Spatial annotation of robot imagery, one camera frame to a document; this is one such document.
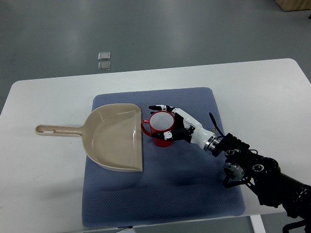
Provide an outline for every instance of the table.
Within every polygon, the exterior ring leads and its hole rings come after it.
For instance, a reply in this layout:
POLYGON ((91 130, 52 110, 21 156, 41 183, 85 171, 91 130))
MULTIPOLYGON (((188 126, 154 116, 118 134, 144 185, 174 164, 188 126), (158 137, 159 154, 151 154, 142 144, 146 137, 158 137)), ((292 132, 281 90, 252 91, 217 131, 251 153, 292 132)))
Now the table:
MULTIPOLYGON (((81 126, 99 94, 201 86, 213 90, 225 133, 311 184, 311 84, 292 59, 18 81, 0 115, 0 229, 85 230, 81 139, 41 137, 36 125, 81 126)), ((246 216, 284 211, 242 193, 246 216)))

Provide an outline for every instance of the white robotic hand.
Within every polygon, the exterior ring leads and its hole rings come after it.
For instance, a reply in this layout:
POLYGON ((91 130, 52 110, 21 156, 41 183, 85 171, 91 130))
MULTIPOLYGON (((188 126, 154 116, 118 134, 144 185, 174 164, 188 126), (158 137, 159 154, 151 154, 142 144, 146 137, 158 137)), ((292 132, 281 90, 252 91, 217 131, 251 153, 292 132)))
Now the white robotic hand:
POLYGON ((186 140, 197 144, 203 150, 213 151, 219 143, 217 136, 203 128, 202 124, 180 108, 168 105, 152 105, 149 109, 168 111, 175 117, 175 129, 164 133, 153 133, 151 137, 168 141, 186 140))

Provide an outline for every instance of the robotic arm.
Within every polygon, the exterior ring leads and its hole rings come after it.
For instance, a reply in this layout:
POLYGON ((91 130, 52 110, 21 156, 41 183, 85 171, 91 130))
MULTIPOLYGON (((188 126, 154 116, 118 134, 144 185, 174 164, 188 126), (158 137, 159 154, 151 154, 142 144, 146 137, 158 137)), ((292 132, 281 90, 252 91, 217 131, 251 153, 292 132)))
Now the robotic arm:
POLYGON ((245 184, 257 195, 260 205, 277 208, 282 204, 289 217, 303 218, 300 222, 286 225, 284 233, 302 226, 306 226, 305 232, 311 233, 311 186, 281 173, 276 160, 250 150, 248 144, 232 134, 224 136, 211 113, 210 118, 220 137, 205 130, 200 122, 179 108, 167 105, 153 105, 149 108, 166 110, 175 116, 174 130, 153 133, 152 137, 171 141, 186 140, 205 151, 209 150, 215 157, 224 151, 226 161, 223 170, 226 178, 223 184, 226 188, 245 184))

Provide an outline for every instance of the floor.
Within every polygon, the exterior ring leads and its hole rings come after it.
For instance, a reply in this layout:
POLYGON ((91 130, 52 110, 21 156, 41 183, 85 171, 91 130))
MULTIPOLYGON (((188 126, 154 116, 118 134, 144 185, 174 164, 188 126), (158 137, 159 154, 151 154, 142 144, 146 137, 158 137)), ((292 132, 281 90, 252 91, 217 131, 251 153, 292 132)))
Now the floor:
MULTIPOLYGON (((292 58, 311 81, 310 14, 274 0, 0 0, 0 111, 27 79, 292 58), (97 70, 101 51, 110 71, 97 70)), ((267 233, 295 221, 262 219, 267 233)), ((253 232, 247 217, 137 230, 190 231, 253 232)))

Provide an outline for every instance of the blue mat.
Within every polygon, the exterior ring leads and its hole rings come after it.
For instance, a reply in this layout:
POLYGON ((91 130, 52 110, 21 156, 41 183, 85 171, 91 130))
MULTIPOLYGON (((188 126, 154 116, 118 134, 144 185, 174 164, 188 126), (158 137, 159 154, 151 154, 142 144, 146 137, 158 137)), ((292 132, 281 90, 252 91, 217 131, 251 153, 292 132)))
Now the blue mat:
MULTIPOLYGON (((207 130, 214 128, 208 116, 212 112, 223 129, 213 93, 205 87, 98 95, 92 109, 111 103, 134 103, 143 119, 150 117, 149 105, 178 107, 207 130)), ((135 226, 243 214, 240 188, 222 185, 223 153, 215 158, 185 141, 159 148, 143 134, 143 160, 143 172, 115 172, 86 158, 84 226, 135 226)))

